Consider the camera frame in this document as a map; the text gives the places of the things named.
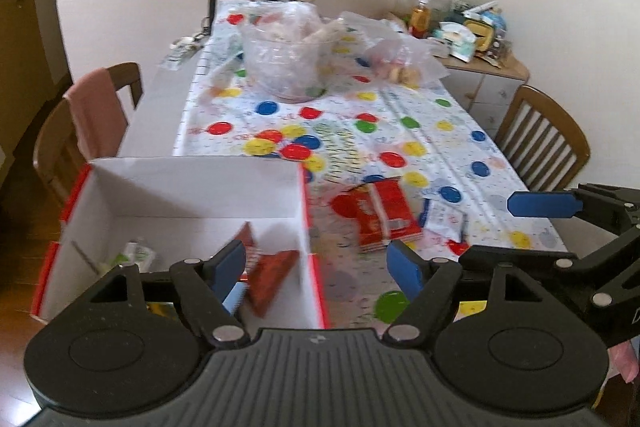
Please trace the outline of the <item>brown foil snack bag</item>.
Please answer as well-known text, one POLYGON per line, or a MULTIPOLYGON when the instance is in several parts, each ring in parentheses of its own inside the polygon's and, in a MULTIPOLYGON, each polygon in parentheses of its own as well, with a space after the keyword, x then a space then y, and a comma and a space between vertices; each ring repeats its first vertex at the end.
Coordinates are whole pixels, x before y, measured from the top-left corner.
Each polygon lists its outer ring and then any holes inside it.
POLYGON ((250 222, 240 228, 236 239, 245 248, 245 269, 241 282, 247 283, 246 299, 258 317, 264 317, 277 297, 285 277, 294 268, 299 251, 278 251, 265 254, 256 244, 250 222))

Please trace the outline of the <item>white blue snack packet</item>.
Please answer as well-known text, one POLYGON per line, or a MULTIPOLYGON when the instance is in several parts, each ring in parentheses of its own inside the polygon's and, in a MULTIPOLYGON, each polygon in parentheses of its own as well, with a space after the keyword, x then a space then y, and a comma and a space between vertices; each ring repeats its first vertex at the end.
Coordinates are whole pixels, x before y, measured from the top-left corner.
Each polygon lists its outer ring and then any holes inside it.
POLYGON ((466 214, 446 202, 432 198, 423 201, 419 225, 423 230, 442 236, 447 241, 461 243, 464 239, 466 214))

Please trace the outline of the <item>red instant noodle packet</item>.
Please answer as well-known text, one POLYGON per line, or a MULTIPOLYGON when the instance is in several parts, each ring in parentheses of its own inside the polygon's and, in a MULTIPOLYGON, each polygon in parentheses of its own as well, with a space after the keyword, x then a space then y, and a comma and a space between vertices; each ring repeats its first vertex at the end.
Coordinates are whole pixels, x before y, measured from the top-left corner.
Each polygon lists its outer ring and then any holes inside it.
POLYGON ((378 251, 390 242, 413 241, 422 229, 397 178, 363 183, 348 192, 355 206, 358 243, 362 251, 378 251))

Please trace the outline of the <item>light blue snack packet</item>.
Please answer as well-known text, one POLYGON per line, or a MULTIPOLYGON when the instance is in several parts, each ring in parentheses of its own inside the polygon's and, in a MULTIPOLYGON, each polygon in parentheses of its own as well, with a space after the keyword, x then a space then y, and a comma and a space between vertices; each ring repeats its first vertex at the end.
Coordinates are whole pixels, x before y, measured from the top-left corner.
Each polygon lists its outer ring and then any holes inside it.
POLYGON ((236 282, 231 288, 231 291, 229 291, 229 294, 222 300, 224 309, 231 315, 234 315, 242 305, 246 291, 247 283, 242 281, 236 282))

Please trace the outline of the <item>green snack packet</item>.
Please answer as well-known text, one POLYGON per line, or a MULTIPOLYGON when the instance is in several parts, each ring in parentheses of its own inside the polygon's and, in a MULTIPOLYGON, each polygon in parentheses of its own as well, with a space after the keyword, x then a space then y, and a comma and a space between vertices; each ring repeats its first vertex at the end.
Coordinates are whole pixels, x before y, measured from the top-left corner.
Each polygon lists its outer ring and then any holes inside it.
POLYGON ((99 273, 106 274, 117 265, 137 265, 141 273, 150 272, 157 253, 143 241, 128 242, 118 254, 99 264, 99 273))

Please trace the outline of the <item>wooden slatted chair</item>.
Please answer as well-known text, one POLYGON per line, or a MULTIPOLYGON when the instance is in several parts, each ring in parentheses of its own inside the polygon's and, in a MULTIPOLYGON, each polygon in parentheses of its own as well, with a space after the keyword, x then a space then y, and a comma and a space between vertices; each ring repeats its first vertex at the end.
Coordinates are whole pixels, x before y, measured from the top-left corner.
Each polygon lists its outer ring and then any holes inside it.
POLYGON ((585 133, 548 94, 518 87, 495 143, 532 191, 567 188, 590 158, 585 133))

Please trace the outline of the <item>red white cardboard box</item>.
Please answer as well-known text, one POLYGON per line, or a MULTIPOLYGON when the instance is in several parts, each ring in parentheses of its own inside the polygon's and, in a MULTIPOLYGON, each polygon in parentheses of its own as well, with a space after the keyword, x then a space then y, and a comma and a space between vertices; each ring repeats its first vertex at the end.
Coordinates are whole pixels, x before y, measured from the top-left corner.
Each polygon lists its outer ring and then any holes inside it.
POLYGON ((243 308, 252 330, 328 326, 319 259, 310 247, 305 173, 282 159, 232 156, 100 158, 81 170, 61 213, 30 313, 47 323, 140 239, 154 269, 216 254, 250 225, 265 254, 298 251, 294 269, 263 317, 243 308))

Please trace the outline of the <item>white side cabinet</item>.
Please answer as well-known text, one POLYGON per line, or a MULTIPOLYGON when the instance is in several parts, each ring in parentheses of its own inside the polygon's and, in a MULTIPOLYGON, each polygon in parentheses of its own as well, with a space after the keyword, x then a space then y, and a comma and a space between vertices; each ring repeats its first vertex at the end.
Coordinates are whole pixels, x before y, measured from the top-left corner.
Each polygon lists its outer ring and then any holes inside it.
POLYGON ((449 75, 442 84, 490 136, 495 138, 521 84, 528 83, 529 70, 510 54, 500 67, 474 57, 465 63, 452 56, 439 62, 449 75))

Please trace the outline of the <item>colourful polka dot tablecloth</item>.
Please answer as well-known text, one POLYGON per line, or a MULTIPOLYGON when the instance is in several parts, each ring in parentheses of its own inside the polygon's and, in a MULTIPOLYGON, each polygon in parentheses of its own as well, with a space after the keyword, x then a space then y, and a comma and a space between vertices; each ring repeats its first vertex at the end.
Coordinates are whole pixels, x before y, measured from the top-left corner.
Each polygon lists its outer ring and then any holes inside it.
POLYGON ((394 179, 412 211, 429 199, 464 213, 461 243, 424 231, 411 242, 422 257, 456 259, 466 247, 562 251, 546 219, 506 208, 523 182, 496 144, 437 80, 386 87, 363 64, 369 38, 355 20, 332 46, 335 72, 317 100, 280 102, 247 69, 243 26, 269 13, 265 3, 226 1, 206 44, 178 130, 178 156, 266 156, 302 164, 311 243, 321 261, 329 322, 385 329, 402 307, 383 251, 359 244, 344 193, 394 179))

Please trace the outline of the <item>tissue pack on cabinet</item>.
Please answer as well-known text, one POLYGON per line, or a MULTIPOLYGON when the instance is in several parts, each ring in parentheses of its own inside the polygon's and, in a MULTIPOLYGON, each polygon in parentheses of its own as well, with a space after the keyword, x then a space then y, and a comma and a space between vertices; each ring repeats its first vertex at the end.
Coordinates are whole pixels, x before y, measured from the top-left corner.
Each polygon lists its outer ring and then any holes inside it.
POLYGON ((471 62, 476 49, 476 35, 469 28, 456 22, 440 22, 434 37, 447 43, 450 56, 465 63, 471 62))

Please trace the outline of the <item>yellow box on cabinet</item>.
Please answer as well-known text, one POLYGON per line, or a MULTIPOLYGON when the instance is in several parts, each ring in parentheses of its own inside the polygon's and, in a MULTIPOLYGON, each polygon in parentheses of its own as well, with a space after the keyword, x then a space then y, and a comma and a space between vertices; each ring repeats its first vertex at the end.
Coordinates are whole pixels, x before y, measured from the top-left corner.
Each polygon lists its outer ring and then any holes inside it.
POLYGON ((475 51, 477 53, 486 52, 495 38, 495 28, 481 20, 471 20, 467 18, 464 26, 475 36, 475 51))

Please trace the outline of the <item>plastic bag with cookies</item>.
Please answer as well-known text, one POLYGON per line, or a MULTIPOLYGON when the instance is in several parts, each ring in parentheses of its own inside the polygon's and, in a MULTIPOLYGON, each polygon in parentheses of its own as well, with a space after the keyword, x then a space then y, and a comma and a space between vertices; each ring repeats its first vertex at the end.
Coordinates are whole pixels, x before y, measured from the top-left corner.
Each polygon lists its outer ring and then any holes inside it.
POLYGON ((434 55, 434 46, 411 37, 392 20, 374 20, 354 12, 341 12, 340 20, 358 35, 362 58, 378 78, 410 89, 427 88, 449 75, 434 55))

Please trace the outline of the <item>pink towel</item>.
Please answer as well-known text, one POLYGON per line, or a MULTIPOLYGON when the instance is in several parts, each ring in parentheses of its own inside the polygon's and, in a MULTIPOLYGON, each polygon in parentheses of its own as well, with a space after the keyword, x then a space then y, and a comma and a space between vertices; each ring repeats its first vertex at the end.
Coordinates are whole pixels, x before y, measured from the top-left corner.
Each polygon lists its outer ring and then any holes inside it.
POLYGON ((99 68, 81 77, 64 98, 82 156, 87 160, 115 157, 128 120, 107 70, 99 68))

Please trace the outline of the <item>wooden chair with towel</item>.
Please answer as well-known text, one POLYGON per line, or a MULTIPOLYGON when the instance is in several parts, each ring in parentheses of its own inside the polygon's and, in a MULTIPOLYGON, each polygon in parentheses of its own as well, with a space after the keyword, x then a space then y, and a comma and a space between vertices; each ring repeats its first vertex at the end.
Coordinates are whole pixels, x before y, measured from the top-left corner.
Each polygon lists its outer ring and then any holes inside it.
POLYGON ((96 158, 114 157, 128 128, 118 92, 127 88, 131 103, 143 94, 134 62, 98 68, 77 79, 44 121, 32 162, 44 187, 63 205, 82 168, 96 158))

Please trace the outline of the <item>amber liquid bottle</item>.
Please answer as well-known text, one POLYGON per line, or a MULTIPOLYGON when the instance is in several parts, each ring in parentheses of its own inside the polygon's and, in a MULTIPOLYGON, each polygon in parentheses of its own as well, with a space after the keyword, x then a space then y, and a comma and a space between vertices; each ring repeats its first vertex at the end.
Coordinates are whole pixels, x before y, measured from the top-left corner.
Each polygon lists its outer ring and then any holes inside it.
POLYGON ((418 0, 409 18, 409 32, 414 38, 422 39, 428 33, 431 20, 430 0, 418 0))

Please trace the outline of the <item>large clear plastic bag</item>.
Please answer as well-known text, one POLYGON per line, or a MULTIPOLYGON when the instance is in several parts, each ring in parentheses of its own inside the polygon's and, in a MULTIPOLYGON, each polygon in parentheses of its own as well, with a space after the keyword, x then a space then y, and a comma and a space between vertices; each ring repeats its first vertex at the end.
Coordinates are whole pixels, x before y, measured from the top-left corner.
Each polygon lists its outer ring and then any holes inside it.
POLYGON ((247 75, 289 102, 319 98, 333 75, 333 50, 346 35, 341 20, 325 20, 305 2, 253 3, 239 23, 247 75))

